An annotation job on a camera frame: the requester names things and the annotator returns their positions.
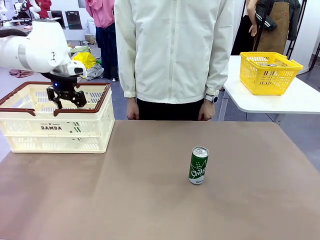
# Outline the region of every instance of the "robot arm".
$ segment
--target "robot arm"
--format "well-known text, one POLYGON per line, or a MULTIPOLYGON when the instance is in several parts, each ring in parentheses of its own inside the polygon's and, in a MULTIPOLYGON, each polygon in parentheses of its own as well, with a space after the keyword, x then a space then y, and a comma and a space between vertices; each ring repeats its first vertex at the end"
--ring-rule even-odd
POLYGON ((30 12, 33 14, 35 19, 39 19, 40 15, 38 14, 38 12, 41 11, 41 8, 36 3, 36 0, 29 0, 29 2, 32 5, 32 7, 29 8, 30 12))
MULTIPOLYGON (((40 15, 38 14, 38 12, 41 11, 41 8, 36 3, 36 0, 29 0, 29 2, 31 4, 31 7, 29 8, 30 12, 33 14, 35 19, 39 19, 40 15)), ((15 3, 14 4, 15 12, 19 13, 21 10, 22 11, 28 10, 27 4, 28 4, 28 0, 24 0, 23 3, 19 3, 19 2, 15 3)))
POLYGON ((52 82, 48 97, 58 108, 60 99, 81 108, 87 103, 83 92, 76 92, 77 76, 87 76, 85 66, 73 61, 60 24, 50 19, 34 20, 32 32, 0 30, 0 66, 41 73, 52 82))

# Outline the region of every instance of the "person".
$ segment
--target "person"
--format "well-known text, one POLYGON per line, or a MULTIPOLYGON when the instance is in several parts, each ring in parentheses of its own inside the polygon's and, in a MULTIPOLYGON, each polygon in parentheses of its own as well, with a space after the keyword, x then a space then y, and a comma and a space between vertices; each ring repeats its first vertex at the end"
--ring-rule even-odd
POLYGON ((129 120, 208 121, 228 78, 234 0, 115 0, 129 120))
POLYGON ((258 32, 256 20, 256 5, 258 0, 246 0, 246 14, 241 19, 238 32, 236 34, 232 56, 238 56, 242 52, 252 52, 255 44, 255 36, 258 32))
POLYGON ((98 48, 101 49, 104 77, 118 80, 115 0, 85 0, 85 7, 96 26, 95 38, 98 48))
MULTIPOLYGON (((51 0, 37 0, 37 4, 41 8, 41 11, 38 12, 38 14, 40 15, 40 18, 42 19, 49 18, 48 11, 50 11, 50 7, 52 5, 51 0)), ((27 6, 27 9, 32 7, 29 1, 27 2, 26 6, 27 6)))

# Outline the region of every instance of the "table leg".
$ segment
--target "table leg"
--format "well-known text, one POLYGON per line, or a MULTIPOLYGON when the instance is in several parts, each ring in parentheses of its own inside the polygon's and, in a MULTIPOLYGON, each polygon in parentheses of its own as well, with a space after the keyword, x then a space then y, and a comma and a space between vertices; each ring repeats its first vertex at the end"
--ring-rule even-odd
POLYGON ((284 120, 285 118, 285 114, 276 114, 275 115, 275 118, 274 118, 274 122, 278 125, 281 125, 282 121, 284 120))
POLYGON ((266 115, 271 119, 271 121, 273 121, 274 123, 276 123, 278 125, 281 125, 282 121, 284 120, 284 118, 286 116, 285 114, 276 114, 275 118, 273 119, 268 113, 266 115))
POLYGON ((228 100, 229 100, 229 94, 227 93, 227 91, 225 91, 222 98, 222 103, 221 103, 221 108, 219 113, 219 119, 218 119, 219 122, 223 122, 225 120, 228 100))

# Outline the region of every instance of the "can lid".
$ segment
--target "can lid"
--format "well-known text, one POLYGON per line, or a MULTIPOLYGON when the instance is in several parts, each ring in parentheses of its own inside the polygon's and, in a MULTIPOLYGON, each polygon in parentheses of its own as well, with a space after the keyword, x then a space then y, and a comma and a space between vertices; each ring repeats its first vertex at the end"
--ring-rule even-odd
POLYGON ((209 150, 203 146, 196 146, 192 153, 198 158, 206 158, 209 156, 209 150))

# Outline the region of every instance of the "green can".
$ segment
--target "green can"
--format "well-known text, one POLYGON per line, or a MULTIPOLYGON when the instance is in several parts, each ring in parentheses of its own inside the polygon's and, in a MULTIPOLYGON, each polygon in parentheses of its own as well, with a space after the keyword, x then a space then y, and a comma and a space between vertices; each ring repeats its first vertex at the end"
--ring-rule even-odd
POLYGON ((200 185, 204 182, 209 150, 203 146, 196 146, 192 150, 189 181, 192 184, 200 185))

